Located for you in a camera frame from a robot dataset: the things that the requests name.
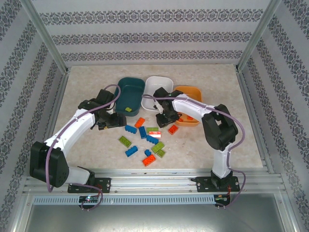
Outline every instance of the damask pattern wallpaper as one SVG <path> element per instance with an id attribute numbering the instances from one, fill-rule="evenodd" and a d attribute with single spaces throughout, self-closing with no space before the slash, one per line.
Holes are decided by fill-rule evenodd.
<path id="1" fill-rule="evenodd" d="M 309 231 L 309 7 L 284 0 L 243 70 L 273 167 Z"/>
<path id="2" fill-rule="evenodd" d="M 34 140 L 43 140 L 62 80 L 17 0 L 0 3 L 0 231 L 9 229 L 28 176 Z"/>
<path id="3" fill-rule="evenodd" d="M 237 64 L 269 0 L 33 3 L 68 66 Z"/>

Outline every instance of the white bowl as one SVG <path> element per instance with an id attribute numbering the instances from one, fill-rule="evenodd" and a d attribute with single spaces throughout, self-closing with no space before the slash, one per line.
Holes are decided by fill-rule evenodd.
<path id="1" fill-rule="evenodd" d="M 150 76 L 146 80 L 144 94 L 154 95 L 154 92 L 163 87 L 168 93 L 173 91 L 174 83 L 171 79 L 162 76 Z M 141 106 L 145 110 L 158 111 L 154 109 L 154 100 L 143 98 L 141 100 Z"/>

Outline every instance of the plastic bowl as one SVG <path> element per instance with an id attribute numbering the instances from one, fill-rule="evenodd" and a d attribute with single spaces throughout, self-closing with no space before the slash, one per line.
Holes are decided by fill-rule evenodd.
<path id="1" fill-rule="evenodd" d="M 150 76 L 146 80 L 144 94 L 154 95 L 154 92 L 163 87 L 168 93 L 173 91 L 174 83 L 171 79 L 162 76 Z M 143 98 L 141 100 L 141 106 L 145 110 L 158 111 L 154 109 L 154 101 L 152 99 Z"/>
<path id="2" fill-rule="evenodd" d="M 174 88 L 174 90 L 179 90 L 183 92 L 184 94 L 188 95 L 188 97 L 197 100 L 199 102 L 202 102 L 202 92 L 199 88 L 196 88 L 194 86 L 177 86 Z M 180 117 L 183 121 L 176 121 L 176 125 L 183 126 L 183 127 L 195 127 L 199 124 L 199 121 L 195 119 L 188 119 L 188 115 L 183 114 Z"/>
<path id="3" fill-rule="evenodd" d="M 141 96 L 145 89 L 145 82 L 142 79 L 134 77 L 124 77 L 119 80 L 118 85 L 121 89 L 119 98 L 116 101 L 115 111 L 122 113 L 125 116 L 135 116 L 139 113 Z M 131 112 L 126 111 L 126 108 L 132 109 Z"/>

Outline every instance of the vent grille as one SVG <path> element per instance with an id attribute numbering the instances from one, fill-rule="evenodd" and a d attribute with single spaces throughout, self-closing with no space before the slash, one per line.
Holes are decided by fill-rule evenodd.
<path id="1" fill-rule="evenodd" d="M 77 205 L 78 196 L 36 196 L 35 205 Z M 102 205 L 214 204 L 213 195 L 104 196 Z"/>

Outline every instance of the blue lego brick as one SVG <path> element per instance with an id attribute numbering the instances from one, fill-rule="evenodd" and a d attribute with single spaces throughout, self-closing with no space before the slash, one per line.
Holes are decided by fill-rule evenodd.
<path id="1" fill-rule="evenodd" d="M 152 143 L 152 144 L 155 144 L 155 145 L 159 142 L 159 140 L 157 138 L 154 138 L 154 137 L 152 137 L 150 135 L 147 135 L 146 140 L 148 142 Z"/>
<path id="2" fill-rule="evenodd" d="M 150 156 L 151 155 L 151 151 L 150 150 L 145 150 L 145 155 L 148 157 L 148 156 Z"/>
<path id="3" fill-rule="evenodd" d="M 139 128 L 139 131 L 140 131 L 140 138 L 141 138 L 141 139 L 144 139 L 144 138 L 147 137 L 145 127 L 140 127 L 140 128 Z"/>
<path id="4" fill-rule="evenodd" d="M 137 151 L 138 151 L 137 146 L 133 146 L 128 151 L 126 151 L 126 156 L 130 157 L 131 155 L 133 155 Z"/>
<path id="5" fill-rule="evenodd" d="M 136 134 L 136 132 L 137 132 L 137 129 L 135 127 L 132 127 L 132 126 L 129 126 L 129 125 L 125 126 L 125 130 L 128 131 L 128 132 L 131 132 L 133 134 Z"/>

